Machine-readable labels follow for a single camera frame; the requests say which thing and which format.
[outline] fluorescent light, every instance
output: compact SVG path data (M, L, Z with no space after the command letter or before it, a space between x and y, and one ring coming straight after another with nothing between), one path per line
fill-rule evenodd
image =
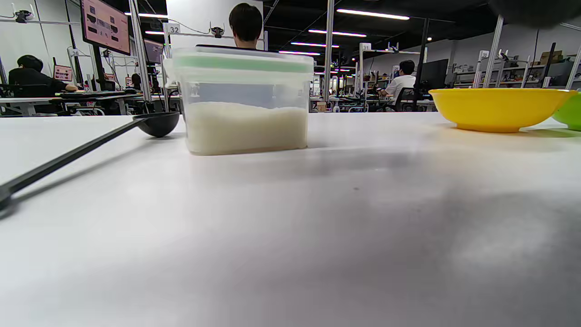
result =
M127 16L131 16L130 12L126 12L125 15ZM165 18L167 19L168 16L167 15L156 15L154 13L139 13L138 14L140 17L150 17L150 18Z
M309 30L309 32L311 32L311 33L320 33L320 34L326 34L327 33L327 31L321 31L321 30ZM356 36L356 37L366 37L367 36L365 34L344 33L344 32L333 32L333 35Z
M401 19L401 20L410 19L408 16L389 15L387 13L376 13L376 12L360 12L359 10L337 9L337 12L352 13L354 15L364 15L364 16L381 17L381 18Z
M320 56L316 52L296 52L296 51L278 51L280 54L290 54L290 55L307 55L307 56Z
M291 42L290 44L294 45L308 45L310 47L327 47L326 44L317 44L317 43L302 43L302 42ZM338 45L331 45L331 48L339 48Z

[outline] green lid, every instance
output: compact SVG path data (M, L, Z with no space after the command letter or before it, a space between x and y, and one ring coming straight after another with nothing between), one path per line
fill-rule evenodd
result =
M215 68L235 70L261 70L264 72L313 73L313 65L303 62L286 61L282 58L262 58L253 56L220 56L190 54L174 57L175 67Z

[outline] office chair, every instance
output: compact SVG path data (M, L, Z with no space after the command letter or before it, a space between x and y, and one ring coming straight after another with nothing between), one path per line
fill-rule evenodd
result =
M397 96L396 103L387 106L395 112L412 112L414 110L414 94L414 88L404 87ZM425 108L418 109L418 111L425 111Z

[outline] black hair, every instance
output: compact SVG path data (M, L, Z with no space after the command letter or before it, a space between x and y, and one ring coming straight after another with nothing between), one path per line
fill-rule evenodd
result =
M141 90L141 76L139 74L131 75L131 82L133 83L133 88Z
M400 62L400 69L406 75L411 75L415 70L415 64L411 60Z
M42 70L42 67L44 67L42 61L33 55L24 55L18 58L18 61L16 63L18 64L18 66L22 65L24 68L32 68L38 72L40 72Z
M260 37L262 31L262 15L255 6L240 3L230 12L228 19L230 27L242 41L254 41Z

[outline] white shirt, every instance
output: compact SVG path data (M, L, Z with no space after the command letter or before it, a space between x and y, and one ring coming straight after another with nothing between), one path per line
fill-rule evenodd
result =
M404 88L404 87L412 87L413 88L414 84L415 84L415 76L412 76L412 75L398 76L398 77L394 78L391 83L389 83L389 85L385 89L385 91L388 94L391 94L394 99L397 99L397 97L399 97L399 94L400 94L400 91L402 88Z

